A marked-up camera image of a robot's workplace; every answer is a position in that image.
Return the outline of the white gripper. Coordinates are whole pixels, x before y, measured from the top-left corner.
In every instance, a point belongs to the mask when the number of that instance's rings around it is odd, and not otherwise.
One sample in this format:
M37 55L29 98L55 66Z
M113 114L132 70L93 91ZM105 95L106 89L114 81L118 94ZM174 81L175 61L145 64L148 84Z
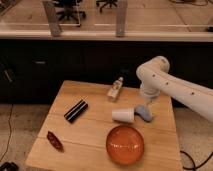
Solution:
M160 91L142 83L140 85L140 94L145 98L145 107L149 110L151 100L156 99L159 96Z

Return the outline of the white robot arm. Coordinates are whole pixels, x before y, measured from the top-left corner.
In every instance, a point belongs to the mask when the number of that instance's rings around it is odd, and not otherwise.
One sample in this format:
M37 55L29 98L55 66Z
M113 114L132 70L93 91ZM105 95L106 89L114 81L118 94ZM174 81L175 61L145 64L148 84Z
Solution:
M213 122L213 89L174 77L169 74L169 68L170 63L164 56L141 64L136 69L141 95L152 101L164 92Z

